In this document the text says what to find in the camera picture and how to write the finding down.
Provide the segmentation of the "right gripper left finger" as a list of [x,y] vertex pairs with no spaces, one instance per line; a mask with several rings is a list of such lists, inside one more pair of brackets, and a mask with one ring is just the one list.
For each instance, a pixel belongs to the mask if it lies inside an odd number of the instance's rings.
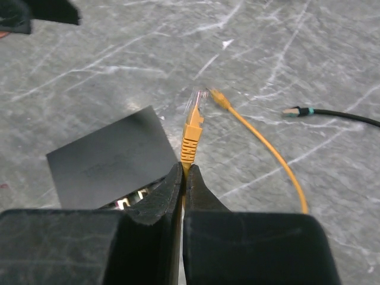
[[182,165],[126,210],[1,214],[2,284],[177,284]]

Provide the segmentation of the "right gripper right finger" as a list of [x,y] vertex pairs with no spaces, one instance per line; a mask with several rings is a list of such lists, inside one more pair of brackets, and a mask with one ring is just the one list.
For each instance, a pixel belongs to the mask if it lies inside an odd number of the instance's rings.
[[308,214],[230,211],[190,168],[183,221],[188,284],[340,284],[327,236]]

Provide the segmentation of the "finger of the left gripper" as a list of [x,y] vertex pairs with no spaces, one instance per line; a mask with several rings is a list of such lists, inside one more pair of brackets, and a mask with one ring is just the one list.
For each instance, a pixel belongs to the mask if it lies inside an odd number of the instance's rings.
[[1,31],[31,34],[32,20],[80,25],[79,9],[68,0],[1,0]]

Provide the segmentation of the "black network switch box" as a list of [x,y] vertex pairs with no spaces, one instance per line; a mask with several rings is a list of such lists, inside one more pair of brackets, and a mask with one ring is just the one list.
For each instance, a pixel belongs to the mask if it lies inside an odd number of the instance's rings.
[[64,209],[101,208],[165,177],[178,161],[151,106],[46,157]]

